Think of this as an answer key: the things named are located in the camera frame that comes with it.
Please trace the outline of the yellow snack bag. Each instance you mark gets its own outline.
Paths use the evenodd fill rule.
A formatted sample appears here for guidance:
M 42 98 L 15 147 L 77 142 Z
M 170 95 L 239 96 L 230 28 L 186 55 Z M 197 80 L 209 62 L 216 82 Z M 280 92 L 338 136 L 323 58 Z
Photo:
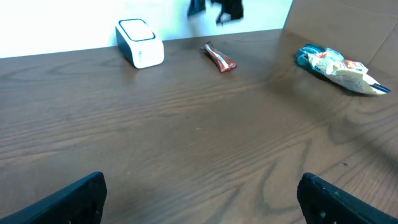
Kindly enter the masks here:
M 376 96 L 391 92 L 368 75 L 368 69 L 361 62 L 344 59 L 333 49 L 326 48 L 324 52 L 308 53 L 307 58 L 313 70 L 351 91 Z

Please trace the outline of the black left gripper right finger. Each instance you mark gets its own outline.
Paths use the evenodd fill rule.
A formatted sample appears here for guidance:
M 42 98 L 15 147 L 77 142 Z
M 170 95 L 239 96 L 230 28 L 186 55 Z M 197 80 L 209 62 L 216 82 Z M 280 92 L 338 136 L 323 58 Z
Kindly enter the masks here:
M 298 184 L 297 199 L 307 223 L 397 224 L 396 218 L 309 172 Z

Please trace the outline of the red brown snack bar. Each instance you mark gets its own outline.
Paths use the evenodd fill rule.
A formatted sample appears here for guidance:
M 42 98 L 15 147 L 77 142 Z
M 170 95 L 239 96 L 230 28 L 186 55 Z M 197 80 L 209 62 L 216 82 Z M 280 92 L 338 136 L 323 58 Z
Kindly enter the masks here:
M 228 56 L 215 48 L 212 42 L 207 42 L 201 47 L 202 51 L 214 61 L 221 73 L 229 72 L 238 68 L 238 64 Z

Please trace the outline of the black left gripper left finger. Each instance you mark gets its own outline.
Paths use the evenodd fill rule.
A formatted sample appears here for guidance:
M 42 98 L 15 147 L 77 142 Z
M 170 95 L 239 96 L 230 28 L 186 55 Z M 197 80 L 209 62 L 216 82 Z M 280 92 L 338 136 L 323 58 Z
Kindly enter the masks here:
M 107 196 L 102 172 L 90 175 L 1 219 L 1 224 L 100 224 Z

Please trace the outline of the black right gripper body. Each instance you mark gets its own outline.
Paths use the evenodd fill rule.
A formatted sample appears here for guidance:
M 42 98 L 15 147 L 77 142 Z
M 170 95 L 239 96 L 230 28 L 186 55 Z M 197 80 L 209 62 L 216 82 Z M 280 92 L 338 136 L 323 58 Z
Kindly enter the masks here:
M 221 6 L 221 11 L 216 18 L 216 24 L 238 21 L 244 17 L 242 0 L 210 0 L 210 2 Z M 190 18 L 205 11 L 206 0 L 191 0 L 187 11 L 187 17 Z

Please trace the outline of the teal mouthwash bottle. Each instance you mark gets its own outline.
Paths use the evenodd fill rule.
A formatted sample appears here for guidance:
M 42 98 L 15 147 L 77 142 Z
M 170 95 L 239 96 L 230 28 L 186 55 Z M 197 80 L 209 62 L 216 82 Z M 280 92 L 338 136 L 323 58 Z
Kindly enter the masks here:
M 310 68 L 308 62 L 308 54 L 317 54 L 325 51 L 325 48 L 314 45 L 314 44 L 305 44 L 301 49 L 299 49 L 295 55 L 296 63 L 298 66 L 302 68 Z

